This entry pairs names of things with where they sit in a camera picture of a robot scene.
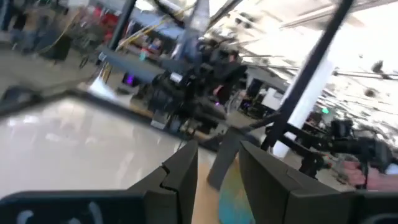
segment green light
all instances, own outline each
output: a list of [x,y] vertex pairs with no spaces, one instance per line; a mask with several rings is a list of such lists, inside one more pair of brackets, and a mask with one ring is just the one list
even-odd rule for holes
[[329,113],[329,110],[328,110],[328,108],[323,108],[323,109],[322,109],[322,113],[324,113],[324,114],[328,114],[328,113]]

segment white pillar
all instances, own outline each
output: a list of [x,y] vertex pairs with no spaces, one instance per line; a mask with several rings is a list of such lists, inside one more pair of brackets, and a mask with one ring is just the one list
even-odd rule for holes
[[[297,103],[292,115],[289,118],[288,123],[297,127],[302,128],[304,125],[305,120],[311,113],[315,103],[318,100],[318,97],[321,95],[322,90],[328,83],[329,77],[333,73],[336,65],[333,62],[330,51],[328,50],[325,55],[323,56],[317,70],[315,71],[310,83],[308,84],[307,88],[305,89],[303,95],[301,96],[300,100]],[[295,80],[292,82],[286,94],[284,96],[290,94],[293,85],[295,84]],[[290,139],[295,139],[295,136],[291,133],[286,133]],[[277,141],[272,152],[276,157],[284,158],[289,151],[289,148],[282,144],[281,142]]]

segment red object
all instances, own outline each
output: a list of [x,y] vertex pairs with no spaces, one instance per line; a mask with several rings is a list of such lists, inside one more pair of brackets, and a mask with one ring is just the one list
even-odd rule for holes
[[103,19],[102,19],[102,23],[103,24],[114,24],[116,25],[118,23],[119,17],[115,16],[112,13],[107,13],[104,15]]
[[94,9],[93,15],[94,15],[95,17],[101,17],[101,12],[102,12],[102,8],[96,7],[96,8]]

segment metal pole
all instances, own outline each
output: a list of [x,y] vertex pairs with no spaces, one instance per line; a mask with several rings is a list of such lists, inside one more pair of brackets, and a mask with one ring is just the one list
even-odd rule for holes
[[[119,41],[122,39],[124,28],[127,27],[129,19],[131,17],[131,13],[136,5],[137,0],[127,0],[124,3],[122,13],[119,16],[118,24],[116,24],[116,28],[114,29],[113,36],[111,41],[109,41],[108,47],[111,50],[116,50],[119,45]],[[98,59],[95,65],[99,65],[101,60]]]
[[335,34],[342,25],[350,7],[352,6],[354,0],[343,0],[332,20],[328,24],[325,32],[318,41],[316,47],[314,48],[312,55],[307,60],[303,70],[299,77],[297,77],[297,82],[295,83],[291,94],[284,101],[284,104],[280,107],[280,116],[274,123],[273,128],[266,137],[266,140],[262,143],[261,148],[267,150],[269,146],[274,146],[277,140],[282,137],[284,130],[287,125],[287,121],[290,115],[293,113],[299,99],[303,95],[308,83],[312,79],[318,65],[322,61],[325,52],[328,50],[329,45],[333,41]]

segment purple light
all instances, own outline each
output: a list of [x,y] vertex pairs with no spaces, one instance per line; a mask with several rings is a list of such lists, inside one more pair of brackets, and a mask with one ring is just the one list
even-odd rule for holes
[[134,81],[134,75],[129,75],[126,79],[126,83],[129,85],[132,85],[133,81]]

